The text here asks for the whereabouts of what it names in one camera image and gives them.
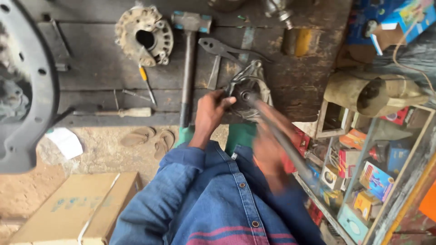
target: blue denim shirt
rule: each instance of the blue denim shirt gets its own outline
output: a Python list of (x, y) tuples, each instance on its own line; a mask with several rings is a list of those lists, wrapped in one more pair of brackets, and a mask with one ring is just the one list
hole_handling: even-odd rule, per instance
[(301, 188), (273, 195), (252, 156), (236, 146), (230, 157), (215, 141), (172, 149), (119, 215), (110, 244), (325, 244)]

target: green pants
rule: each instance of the green pants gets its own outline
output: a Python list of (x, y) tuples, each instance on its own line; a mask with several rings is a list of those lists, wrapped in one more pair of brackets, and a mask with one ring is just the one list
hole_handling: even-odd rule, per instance
[[(189, 142), (194, 136), (195, 127), (189, 126), (187, 128), (179, 128), (179, 140), (175, 147), (184, 142)], [(228, 126), (227, 143), (225, 145), (225, 152), (231, 156), (235, 150), (236, 145), (252, 147), (254, 137), (256, 136), (255, 123), (236, 123)]]

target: hammer handle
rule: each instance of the hammer handle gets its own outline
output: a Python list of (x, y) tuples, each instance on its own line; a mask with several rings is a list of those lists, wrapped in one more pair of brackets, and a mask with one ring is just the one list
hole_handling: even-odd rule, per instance
[(185, 31), (185, 34), (185, 70), (183, 75), (182, 107), (180, 109), (180, 126), (182, 128), (187, 128), (191, 121), (192, 90), (194, 89), (195, 46), (197, 44), (196, 31)]

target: hand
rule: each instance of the hand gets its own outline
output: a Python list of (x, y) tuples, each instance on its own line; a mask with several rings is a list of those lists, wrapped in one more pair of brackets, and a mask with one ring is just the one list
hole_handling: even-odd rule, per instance
[[(295, 126), (280, 112), (263, 102), (258, 102), (260, 111), (295, 144), (299, 137)], [(269, 187), (273, 192), (280, 192), (289, 184), (289, 178), (283, 168), (282, 156), (286, 153), (277, 142), (272, 132), (263, 122), (258, 124), (258, 134), (253, 142), (253, 160), (265, 175)]]
[(188, 146), (204, 149), (212, 133), (220, 125), (225, 110), (236, 102), (235, 97), (222, 99), (223, 93), (222, 89), (215, 90), (198, 100), (195, 132)]

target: person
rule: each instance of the person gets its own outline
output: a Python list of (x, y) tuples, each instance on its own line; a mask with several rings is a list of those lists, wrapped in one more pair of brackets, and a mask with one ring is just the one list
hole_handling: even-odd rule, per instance
[[(282, 147), (263, 124), (257, 132), (254, 123), (230, 125), (225, 151), (210, 140), (236, 102), (222, 95), (217, 90), (198, 101), (193, 134), (180, 129), (186, 142), (163, 157), (156, 176), (121, 212), (111, 245), (325, 244), (304, 191), (283, 169)], [(296, 140), (285, 116), (259, 106)]]

